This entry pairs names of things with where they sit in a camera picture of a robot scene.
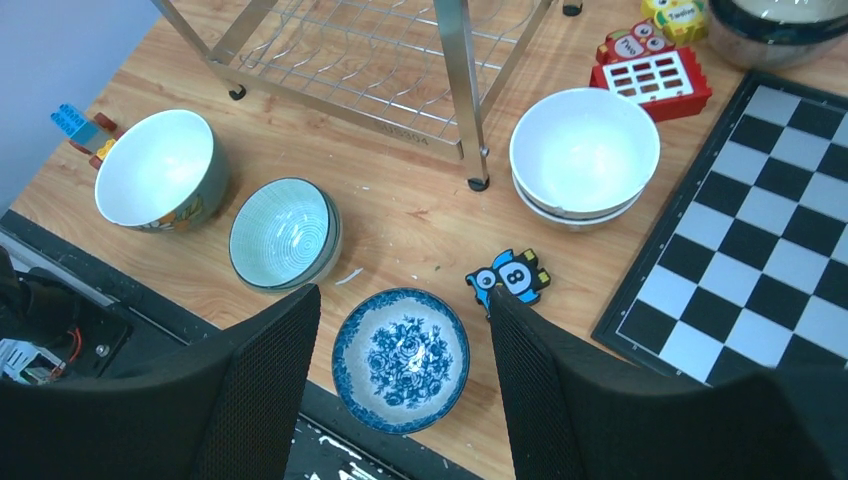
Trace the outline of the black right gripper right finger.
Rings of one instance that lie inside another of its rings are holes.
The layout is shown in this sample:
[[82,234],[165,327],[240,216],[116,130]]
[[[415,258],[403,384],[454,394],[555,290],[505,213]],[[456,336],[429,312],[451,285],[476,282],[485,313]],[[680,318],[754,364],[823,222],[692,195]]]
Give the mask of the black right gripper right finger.
[[506,289],[490,329],[519,479],[843,479],[847,373],[761,369],[706,387],[634,366]]

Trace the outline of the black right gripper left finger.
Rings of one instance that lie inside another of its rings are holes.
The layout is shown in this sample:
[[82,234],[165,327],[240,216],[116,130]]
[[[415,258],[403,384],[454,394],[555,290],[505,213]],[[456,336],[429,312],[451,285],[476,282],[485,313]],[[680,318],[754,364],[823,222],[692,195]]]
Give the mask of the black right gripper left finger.
[[321,316],[309,284],[100,378],[1,385],[5,479],[280,479]]

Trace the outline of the white blue floral bowl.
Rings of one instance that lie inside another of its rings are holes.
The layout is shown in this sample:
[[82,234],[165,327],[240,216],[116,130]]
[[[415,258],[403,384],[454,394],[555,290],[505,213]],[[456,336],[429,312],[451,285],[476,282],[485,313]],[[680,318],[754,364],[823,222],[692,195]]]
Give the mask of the white blue floral bowl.
[[424,430],[458,402],[471,363],[459,316],[425,290],[378,292],[340,326],[331,354],[333,383],[347,411],[387,434]]

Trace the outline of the small celadon cup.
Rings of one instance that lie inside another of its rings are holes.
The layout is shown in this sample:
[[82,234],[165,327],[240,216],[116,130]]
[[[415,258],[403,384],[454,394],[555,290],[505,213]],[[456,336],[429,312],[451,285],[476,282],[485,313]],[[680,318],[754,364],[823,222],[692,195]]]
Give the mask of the small celadon cup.
[[269,182],[237,213],[229,258],[237,277],[259,291],[287,291],[317,283],[335,267],[343,241],[336,202],[299,177]]

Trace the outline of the cream bowl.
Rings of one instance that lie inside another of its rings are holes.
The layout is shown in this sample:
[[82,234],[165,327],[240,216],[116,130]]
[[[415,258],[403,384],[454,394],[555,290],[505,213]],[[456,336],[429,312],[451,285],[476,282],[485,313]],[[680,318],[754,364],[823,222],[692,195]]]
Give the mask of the cream bowl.
[[541,210],[573,219],[600,217],[636,198],[660,157],[660,135],[647,111],[596,87],[537,101],[509,143],[518,190]]

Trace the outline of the steel two-tier dish rack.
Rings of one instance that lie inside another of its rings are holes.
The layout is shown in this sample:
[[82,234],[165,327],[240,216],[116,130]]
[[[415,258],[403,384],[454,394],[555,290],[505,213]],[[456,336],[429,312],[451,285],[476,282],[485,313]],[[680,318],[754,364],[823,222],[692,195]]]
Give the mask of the steel two-tier dish rack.
[[157,9],[234,100],[260,90],[460,161],[487,189],[484,120],[547,1],[247,1],[209,45]]

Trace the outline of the dark blue floral bowl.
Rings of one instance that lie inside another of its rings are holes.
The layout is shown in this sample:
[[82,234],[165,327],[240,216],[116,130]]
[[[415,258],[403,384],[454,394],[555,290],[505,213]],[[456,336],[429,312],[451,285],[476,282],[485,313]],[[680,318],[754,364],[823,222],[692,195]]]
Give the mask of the dark blue floral bowl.
[[731,31],[761,43],[812,45],[847,33],[846,1],[716,0],[708,7]]

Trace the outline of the pink brown bowl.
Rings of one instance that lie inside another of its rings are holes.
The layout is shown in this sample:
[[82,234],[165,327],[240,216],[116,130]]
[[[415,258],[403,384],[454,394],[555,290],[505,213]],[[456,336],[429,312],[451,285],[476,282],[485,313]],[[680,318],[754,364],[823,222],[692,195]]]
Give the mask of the pink brown bowl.
[[847,35],[812,45],[778,45],[754,41],[722,24],[708,29],[707,42],[727,63],[739,68],[785,70],[811,63],[847,40]]

